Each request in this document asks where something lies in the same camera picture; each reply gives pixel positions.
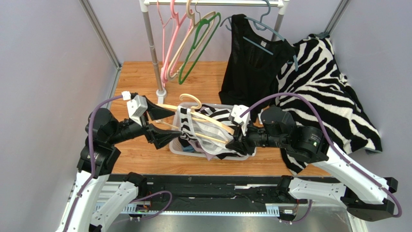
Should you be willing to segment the black white striped top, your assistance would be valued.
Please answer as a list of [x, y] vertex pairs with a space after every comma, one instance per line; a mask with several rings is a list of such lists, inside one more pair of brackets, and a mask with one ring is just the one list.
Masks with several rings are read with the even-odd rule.
[[227, 149], [223, 143], [218, 143], [195, 135], [195, 133], [199, 133], [220, 140], [229, 140], [230, 142], [233, 140], [232, 134], [229, 134], [224, 129], [217, 127], [212, 123], [192, 120], [192, 117], [195, 116], [190, 114], [190, 108], [185, 108], [182, 106], [178, 106], [177, 108], [178, 110], [176, 115], [180, 117], [180, 125], [178, 127], [182, 132], [180, 138], [191, 142], [198, 142], [203, 150], [213, 155], [223, 153], [235, 153], [240, 155], [233, 150]]

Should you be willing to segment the beige wooden hanger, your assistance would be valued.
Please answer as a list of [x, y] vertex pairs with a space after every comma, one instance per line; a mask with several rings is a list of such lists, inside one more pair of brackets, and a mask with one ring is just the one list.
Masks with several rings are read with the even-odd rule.
[[[200, 56], [203, 54], [212, 36], [216, 32], [219, 23], [221, 22], [221, 14], [215, 11], [209, 12], [205, 14], [204, 16], [200, 16], [199, 20], [196, 21], [195, 12], [190, 9], [190, 5], [191, 5], [191, 1], [188, 0], [186, 2], [186, 14], [182, 17], [181, 20], [177, 21], [177, 27], [175, 30], [175, 33], [178, 33], [178, 30], [181, 24], [183, 23], [183, 21], [186, 18], [189, 18], [191, 22], [190, 22], [189, 29], [186, 33], [186, 36], [184, 37], [182, 43], [180, 44], [178, 50], [176, 51], [171, 61], [168, 60], [170, 57], [170, 54], [169, 53], [166, 54], [167, 63], [164, 64], [162, 68], [162, 75], [167, 81], [172, 81], [178, 78], [178, 83], [180, 85], [185, 82], [186, 78], [188, 77], [188, 75], [190, 74], [194, 66], [196, 65]], [[189, 38], [191, 37], [192, 34], [194, 34], [193, 42], [191, 43], [191, 47], [188, 51], [185, 61], [179, 68], [176, 68], [176, 65], [181, 56], [181, 53], [185, 45], [188, 43]], [[191, 67], [188, 69], [186, 74], [183, 74], [185, 66], [187, 65], [187, 63], [190, 61], [193, 54], [196, 53], [198, 49], [201, 49], [198, 56], [193, 61]]]

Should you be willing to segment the black tank top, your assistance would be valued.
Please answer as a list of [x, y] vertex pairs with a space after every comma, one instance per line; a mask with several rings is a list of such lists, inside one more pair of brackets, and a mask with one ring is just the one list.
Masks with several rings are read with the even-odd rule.
[[277, 74], [295, 55], [287, 40], [255, 33], [244, 14], [231, 17], [231, 53], [219, 92], [226, 105], [252, 106], [278, 92]]

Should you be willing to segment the green hanger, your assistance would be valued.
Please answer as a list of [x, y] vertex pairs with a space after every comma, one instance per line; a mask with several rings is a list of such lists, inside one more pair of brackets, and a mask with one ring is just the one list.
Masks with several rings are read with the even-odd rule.
[[[204, 52], [205, 48], [209, 44], [211, 38], [215, 34], [220, 22], [221, 22], [221, 14], [216, 11], [209, 12], [205, 14], [203, 17], [201, 17], [200, 13], [197, 11], [197, 3], [195, 4], [195, 12], [199, 14], [199, 20], [195, 21], [195, 13], [193, 13], [190, 9], [190, 4], [191, 0], [189, 0], [186, 4], [187, 6], [187, 13], [189, 14], [188, 17], [193, 20], [191, 24], [191, 29], [189, 30], [189, 33], [186, 35], [184, 38], [184, 41], [182, 42], [182, 45], [180, 48], [183, 48], [189, 39], [189, 37], [194, 33], [194, 38], [193, 42], [191, 44], [191, 47], [189, 49], [188, 55], [184, 61], [184, 63], [180, 66], [180, 68], [177, 70], [176, 75], [178, 75], [178, 83], [181, 85], [185, 82], [186, 78], [189, 76], [190, 72], [196, 65], [197, 61], [199, 60], [200, 56]], [[185, 70], [185, 67], [187, 63], [189, 63], [190, 59], [192, 56], [197, 52], [197, 50], [200, 51], [198, 52], [197, 57], [194, 59], [192, 62], [190, 68], [187, 70], [185, 74], [183, 74], [183, 71]]]

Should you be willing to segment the thick pink plastic hanger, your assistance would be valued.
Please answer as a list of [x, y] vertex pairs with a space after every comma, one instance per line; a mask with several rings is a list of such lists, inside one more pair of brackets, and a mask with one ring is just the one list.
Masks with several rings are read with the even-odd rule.
[[170, 0], [169, 1], [169, 6], [170, 6], [170, 22], [173, 23], [172, 29], [173, 29], [173, 33], [172, 36], [170, 38], [169, 41], [169, 46], [166, 49], [165, 47], [165, 64], [162, 65], [161, 67], [161, 82], [162, 82], [162, 86], [166, 87], [166, 83], [170, 81], [170, 79], [172, 79], [172, 77], [167, 77], [168, 74], [170, 74], [170, 71], [168, 71], [168, 68], [174, 68], [175, 65], [172, 64], [172, 51], [176, 45], [176, 41], [177, 41], [177, 36], [181, 30], [181, 27], [183, 25], [183, 23], [185, 22], [185, 20], [187, 19], [187, 13], [184, 13], [183, 16], [179, 15], [179, 12], [177, 12], [175, 10], [175, 0]]

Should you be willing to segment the grey-blue hanger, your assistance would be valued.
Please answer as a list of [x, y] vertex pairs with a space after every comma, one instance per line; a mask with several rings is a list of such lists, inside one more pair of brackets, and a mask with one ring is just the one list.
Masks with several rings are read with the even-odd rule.
[[[277, 16], [277, 19], [276, 19], [276, 23], [275, 23], [275, 28], [274, 28], [274, 29], [271, 28], [270, 26], [264, 24], [264, 23], [262, 22], [263, 18], [264, 18], [266, 15], [269, 15], [269, 14], [270, 14], [270, 12], [271, 12], [271, 7], [272, 7], [272, 4], [270, 3], [270, 1], [264, 0], [264, 2], [265, 2], [265, 4], [266, 4], [267, 7], [268, 7], [268, 11], [260, 16], [260, 20], [253, 19], [253, 18], [250, 18], [250, 17], [247, 17], [247, 16], [244, 17], [244, 18], [245, 18], [246, 20], [252, 21], [257, 30], [260, 30], [260, 31], [269, 30], [269, 31], [271, 31], [271, 32], [273, 33], [272, 41], [275, 41], [276, 38], [279, 38], [279, 39], [281, 39], [282, 41], [285, 41], [285, 39], [279, 34], [278, 30], [280, 29], [280, 26], [281, 26], [283, 17], [284, 17], [284, 15], [285, 15], [287, 6], [288, 6], [288, 4], [289, 4], [289, 0], [277, 0], [277, 8], [279, 8], [279, 12], [278, 12], [278, 16]], [[225, 19], [220, 23], [220, 26], [219, 26], [219, 27], [221, 27], [221, 26], [225, 23], [225, 21], [227, 21], [227, 20], [228, 20], [229, 23], [231, 23], [231, 22], [232, 22], [232, 21], [231, 21], [231, 20], [232, 20], [232, 17], [229, 16], [229, 17], [225, 18]], [[263, 48], [262, 45], [258, 45], [257, 43], [255, 43], [255, 42], [253, 42], [253, 41], [251, 41], [251, 40], [247, 40], [247, 41], [249, 41], [250, 43], [254, 44], [255, 46], [261, 48], [262, 50], [264, 50], [264, 51], [266, 51], [267, 53], [269, 53], [269, 54], [272, 55], [272, 53], [269, 52], [269, 50]], [[293, 64], [294, 64], [294, 67], [295, 67], [295, 71], [298, 71], [298, 59], [297, 59], [297, 56], [296, 56], [296, 55], [293, 56], [293, 62], [291, 62], [291, 61], [289, 62], [289, 61], [288, 61], [287, 63], [288, 63], [288, 64], [292, 64], [292, 63], [293, 63]]]

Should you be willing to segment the black garment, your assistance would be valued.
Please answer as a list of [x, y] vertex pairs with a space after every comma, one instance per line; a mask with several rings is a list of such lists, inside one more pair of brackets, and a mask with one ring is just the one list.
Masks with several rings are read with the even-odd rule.
[[[192, 145], [195, 149], [195, 152], [193, 153], [187, 153], [182, 151], [183, 146], [189, 146]], [[184, 140], [180, 137], [177, 139], [174, 139], [173, 142], [169, 144], [169, 149], [172, 153], [177, 154], [177, 155], [185, 155], [185, 156], [192, 156], [192, 157], [200, 157], [200, 158], [206, 158], [204, 154], [200, 153], [200, 149], [202, 149], [199, 145], [198, 142], [191, 142]], [[214, 159], [219, 159], [219, 160], [238, 160], [238, 161], [243, 161], [247, 160], [247, 156], [240, 156], [235, 153], [223, 153], [216, 155], [217, 157]]]

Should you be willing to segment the mauve tank top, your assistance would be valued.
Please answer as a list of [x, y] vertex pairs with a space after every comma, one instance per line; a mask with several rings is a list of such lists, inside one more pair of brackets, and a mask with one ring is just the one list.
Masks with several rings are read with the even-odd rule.
[[206, 152], [206, 151], [203, 150], [203, 149], [200, 149], [200, 153], [204, 154], [205, 157], [206, 157], [206, 159], [207, 159], [208, 161], [210, 161], [210, 160], [212, 160], [212, 159], [214, 159], [214, 158], [217, 157], [216, 155], [210, 154], [210, 153]]

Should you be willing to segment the blue tank top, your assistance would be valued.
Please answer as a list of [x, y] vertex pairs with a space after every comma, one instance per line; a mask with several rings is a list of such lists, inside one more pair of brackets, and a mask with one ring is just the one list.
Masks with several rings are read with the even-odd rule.
[[189, 146], [183, 146], [182, 151], [187, 152], [187, 153], [193, 153], [195, 152], [195, 149], [192, 145], [189, 145]]

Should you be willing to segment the cream hanger with striped top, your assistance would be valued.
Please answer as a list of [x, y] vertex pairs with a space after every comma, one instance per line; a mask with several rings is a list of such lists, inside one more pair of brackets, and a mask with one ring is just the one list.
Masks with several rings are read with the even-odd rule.
[[[212, 119], [211, 117], [208, 117], [208, 116], [205, 116], [205, 115], [203, 115], [203, 114], [201, 114], [201, 113], [199, 113], [199, 112], [196, 112], [195, 109], [201, 109], [201, 107], [202, 107], [202, 103], [201, 103], [201, 101], [200, 101], [197, 97], [195, 97], [195, 96], [193, 96], [193, 95], [191, 95], [191, 94], [183, 93], [183, 94], [181, 94], [181, 95], [179, 96], [179, 99], [180, 99], [180, 100], [183, 100], [183, 98], [185, 98], [185, 97], [186, 97], [186, 98], [190, 98], [190, 99], [194, 100], [194, 101], [197, 103], [197, 105], [192, 106], [191, 109], [190, 109], [190, 114], [193, 115], [193, 116], [195, 116], [195, 117], [192, 117], [192, 120], [198, 121], [198, 122], [205, 122], [205, 123], [208, 122], [208, 123], [212, 123], [212, 124], [216, 125], [217, 127], [220, 127], [220, 128], [222, 128], [222, 129], [224, 129], [224, 130], [227, 131], [229, 134], [233, 134], [233, 133], [234, 133], [234, 130], [233, 130], [232, 128], [230, 128], [229, 126], [224, 125], [223, 123], [221, 123], [221, 122], [219, 122], [219, 121], [217, 121], [217, 120], [215, 120], [215, 119]], [[177, 112], [177, 110], [178, 110], [177, 106], [174, 106], [174, 105], [160, 104], [160, 103], [157, 103], [156, 105], [157, 105], [157, 106], [160, 106], [160, 107], [162, 107], [162, 108], [168, 109], [168, 110], [176, 111], [176, 112]], [[162, 121], [162, 120], [160, 120], [160, 119], [159, 119], [159, 122], [162, 123], [162, 124], [164, 124], [164, 125], [167, 125], [167, 126], [173, 128], [173, 129], [180, 130], [179, 127], [174, 126], [174, 125], [172, 125], [172, 124], [168, 124], [168, 123], [166, 123], [166, 122], [164, 122], [164, 121]], [[218, 143], [223, 143], [223, 144], [225, 144], [225, 145], [229, 143], [229, 140], [220, 140], [220, 139], [213, 138], [213, 137], [210, 137], [210, 136], [207, 136], [207, 135], [203, 135], [203, 134], [199, 134], [199, 133], [195, 133], [195, 135], [197, 135], [197, 136], [199, 136], [199, 137], [202, 137], [202, 138], [205, 138], [205, 139], [209, 139], [209, 140], [218, 142]]]

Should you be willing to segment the thin pink wire hanger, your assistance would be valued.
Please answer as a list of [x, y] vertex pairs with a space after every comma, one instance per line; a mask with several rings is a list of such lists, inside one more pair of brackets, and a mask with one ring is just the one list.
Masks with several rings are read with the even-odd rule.
[[157, 5], [157, 11], [158, 11], [158, 15], [159, 15], [159, 19], [162, 25], [162, 64], [165, 64], [165, 27], [167, 26], [167, 24], [170, 21], [170, 18], [166, 21], [166, 23], [164, 23], [163, 18], [162, 18], [162, 14], [160, 11], [160, 4], [159, 1], [156, 2]]

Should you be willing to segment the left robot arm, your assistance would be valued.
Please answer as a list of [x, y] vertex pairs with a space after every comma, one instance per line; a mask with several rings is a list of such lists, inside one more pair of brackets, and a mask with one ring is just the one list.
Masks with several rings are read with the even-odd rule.
[[101, 208], [95, 207], [121, 154], [117, 144], [144, 136], [160, 149], [177, 138], [180, 132], [162, 130], [152, 124], [154, 120], [173, 116], [174, 111], [128, 91], [122, 92], [118, 99], [127, 103], [127, 119], [117, 120], [104, 103], [96, 106], [89, 115], [85, 127], [88, 135], [77, 164], [74, 191], [58, 227], [60, 232], [105, 232], [131, 203], [137, 205], [135, 216], [148, 218], [148, 202], [154, 194], [147, 188], [147, 178], [134, 172], [123, 178], [116, 192]]

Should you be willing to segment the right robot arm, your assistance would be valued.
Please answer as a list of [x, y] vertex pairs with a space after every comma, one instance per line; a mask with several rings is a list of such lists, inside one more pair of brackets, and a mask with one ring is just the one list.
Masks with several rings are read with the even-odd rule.
[[284, 175], [275, 190], [277, 197], [338, 205], [370, 222], [395, 215], [395, 203], [388, 196], [397, 190], [396, 179], [379, 177], [360, 167], [335, 143], [329, 143], [318, 128], [297, 126], [289, 113], [277, 107], [268, 111], [269, 121], [257, 127], [250, 121], [247, 107], [235, 105], [229, 119], [236, 129], [227, 148], [245, 155], [257, 147], [280, 148], [296, 161], [311, 163], [336, 179], [335, 183], [326, 183]]

